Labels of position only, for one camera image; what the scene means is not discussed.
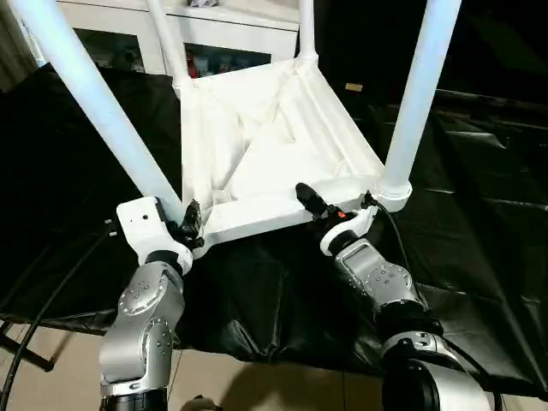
tile floor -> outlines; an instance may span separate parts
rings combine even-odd
[[[9,332],[22,339],[26,327]],[[58,356],[52,372],[22,363],[9,411],[80,411],[98,409],[98,347],[100,337],[41,328],[31,349],[45,358]],[[0,382],[11,362],[0,349]],[[170,411],[201,394],[224,411],[380,411],[380,383],[351,373],[284,364],[247,364],[227,355],[185,350],[173,354],[169,387]],[[548,404],[530,398],[506,397],[510,411],[548,411]]]

silver robotic arm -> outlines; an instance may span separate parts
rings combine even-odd
[[[157,199],[145,197],[116,209],[140,267],[118,301],[118,314],[99,353],[103,410],[166,410],[175,328],[185,303],[182,277],[200,247],[200,209],[187,209],[171,230]]]
[[[420,299],[408,270],[361,238],[380,205],[369,194],[360,210],[344,212],[305,184],[298,184],[296,193],[319,225],[322,253],[334,257],[344,278],[372,302],[383,341],[384,411],[491,410],[485,392],[443,339],[441,324]]]

white tube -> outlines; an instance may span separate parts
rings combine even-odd
[[[461,0],[428,0],[383,176],[385,198],[407,197],[408,179],[456,24]]]
[[[314,0],[300,0],[301,27],[299,31],[301,51],[299,57],[317,59],[314,40]]]
[[[184,215],[181,200],[107,87],[56,1],[13,0],[13,6],[137,188],[145,196],[160,198],[168,217],[180,223]]]
[[[185,44],[177,44],[170,33],[164,9],[159,0],[146,0],[148,9],[151,12],[156,33],[160,38],[162,51],[165,53],[165,58],[170,66],[170,74],[173,77],[173,87],[181,88],[181,86],[190,79],[188,77],[187,57],[185,52]]]

black cloth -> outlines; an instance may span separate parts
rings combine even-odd
[[[178,190],[179,102],[170,78],[102,74]],[[383,158],[395,113],[381,107],[370,114],[373,120],[360,126]],[[139,193],[50,67],[6,96],[0,127],[8,248],[0,316],[28,321],[116,206]],[[542,128],[432,115],[412,174],[413,194],[396,214],[418,289],[447,337],[503,392],[544,398],[547,143]],[[401,264],[382,218],[368,238]],[[54,302],[45,324],[107,330],[136,263],[123,235],[108,238]],[[305,225],[217,245],[194,262],[184,283],[187,307],[177,327],[183,347],[380,373],[371,308],[320,255]]]

white clamp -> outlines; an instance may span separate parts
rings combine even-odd
[[[322,241],[319,242],[319,248],[322,250],[322,253],[328,257],[331,257],[333,254],[329,251],[329,245],[339,234],[344,231],[353,231],[358,237],[362,237],[366,234],[371,228],[373,219],[377,214],[377,209],[378,208],[375,206],[369,206],[365,210],[362,209],[355,211],[357,214],[356,217],[345,221],[344,223],[337,224],[335,227],[330,229],[327,234],[324,235]]]

